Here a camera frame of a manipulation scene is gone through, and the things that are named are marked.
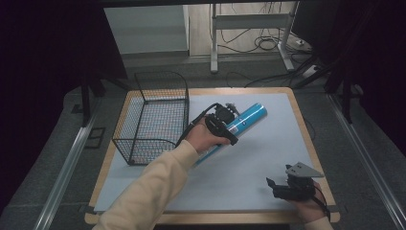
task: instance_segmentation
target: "human arm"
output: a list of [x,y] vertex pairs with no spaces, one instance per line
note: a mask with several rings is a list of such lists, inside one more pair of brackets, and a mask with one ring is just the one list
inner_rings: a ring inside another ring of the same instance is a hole
[[[319,183],[314,182],[316,188],[315,197],[319,200],[324,200],[321,193]],[[312,199],[307,201],[294,201],[288,200],[298,210],[298,214],[304,222],[304,228],[306,230],[332,230],[332,226],[326,217],[322,208]]]
[[152,229],[167,204],[184,187],[198,153],[215,144],[227,145],[229,141],[213,136],[200,122],[176,149],[163,152],[146,166],[101,215],[94,229]]

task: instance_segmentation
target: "metal rail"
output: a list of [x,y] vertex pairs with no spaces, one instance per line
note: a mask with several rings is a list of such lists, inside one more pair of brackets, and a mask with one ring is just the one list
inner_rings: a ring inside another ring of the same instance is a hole
[[335,114],[338,117],[338,120],[340,121],[344,131],[349,136],[362,165],[364,166],[368,176],[371,179],[373,186],[377,190],[384,205],[386,206],[386,208],[389,212],[389,215],[391,216],[392,220],[394,221],[397,229],[405,230],[406,229],[406,216],[405,216],[405,213],[404,213],[399,201],[397,200],[394,193],[392,192],[392,189],[386,183],[382,174],[379,172],[379,169],[374,164],[372,158],[370,157],[370,154],[368,153],[367,149],[365,148],[362,140],[358,136],[358,133],[356,132],[353,125],[349,125],[347,123],[346,118],[343,116],[343,114],[341,112],[340,103],[337,101],[337,99],[334,96],[327,95],[327,97],[330,100],[330,102],[334,108]]
[[56,179],[54,187],[50,192],[47,201],[42,208],[41,214],[36,221],[34,230],[44,230],[49,229],[51,223],[54,219],[57,208],[59,207],[60,201],[65,194],[66,188],[68,187],[69,181],[75,170],[75,166],[78,163],[83,147],[86,143],[87,137],[89,136],[90,130],[95,123],[96,116],[100,107],[102,99],[96,98],[94,101],[92,116],[85,127],[81,127],[77,138],[75,139],[74,145],[66,157],[65,163],[60,170],[59,176]]

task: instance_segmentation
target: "beige sleeve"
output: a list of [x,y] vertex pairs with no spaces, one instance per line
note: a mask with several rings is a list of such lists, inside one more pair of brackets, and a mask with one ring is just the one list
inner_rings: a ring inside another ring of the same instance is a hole
[[162,153],[101,215],[93,229],[152,229],[182,190],[197,159],[196,150],[185,140],[176,149]]
[[327,217],[319,218],[304,225],[305,230],[333,230]]

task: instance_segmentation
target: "metal frame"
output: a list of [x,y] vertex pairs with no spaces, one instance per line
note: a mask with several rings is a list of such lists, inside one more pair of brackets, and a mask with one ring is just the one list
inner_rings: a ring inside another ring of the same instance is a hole
[[101,106],[102,99],[96,98],[93,104],[92,115],[89,118],[87,126],[80,128],[77,138],[66,157],[65,163],[60,170],[60,173],[56,179],[54,187],[50,192],[47,201],[42,208],[42,211],[35,223],[34,230],[49,229],[56,210],[59,207],[60,201],[65,194],[66,188],[68,187],[69,181],[75,170],[79,158],[81,156],[82,150],[86,143],[87,137],[89,136],[90,130],[95,123],[96,117],[99,113],[99,108]]
[[284,28],[282,41],[278,44],[278,50],[282,56],[283,63],[287,71],[294,71],[292,61],[286,52],[286,42],[289,38],[295,19],[296,9],[299,2],[295,2],[289,13],[278,14],[244,14],[244,15],[217,15],[215,4],[212,9],[212,52],[211,67],[213,74],[218,72],[218,51],[217,51],[217,30],[236,30],[236,29],[263,29],[263,28]]
[[368,153],[367,148],[365,147],[361,138],[358,136],[356,129],[352,124],[348,123],[347,119],[341,113],[341,105],[337,98],[333,95],[327,95],[327,98],[331,102],[331,106],[334,109],[338,121],[352,142],[359,160],[364,166],[364,169],[370,177],[373,186],[387,208],[389,215],[396,225],[396,228],[399,230],[406,229],[406,214],[402,208],[402,205],[397,200],[392,189],[386,183],[379,169],[376,167],[370,154]]

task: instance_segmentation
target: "blue cylinder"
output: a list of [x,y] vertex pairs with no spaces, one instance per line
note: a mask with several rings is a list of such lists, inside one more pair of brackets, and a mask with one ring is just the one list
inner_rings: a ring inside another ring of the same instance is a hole
[[[266,108],[262,104],[255,103],[251,107],[249,107],[247,110],[242,112],[239,116],[237,116],[230,124],[228,124],[227,129],[231,133],[233,133],[236,137],[239,137],[241,134],[243,134],[244,131],[246,131],[249,127],[256,124],[267,114],[268,114],[268,112],[266,111]],[[213,155],[213,153],[218,151],[221,147],[222,146],[212,147],[205,154],[203,154],[194,165],[195,166],[199,165],[204,160],[206,160],[209,156]]]

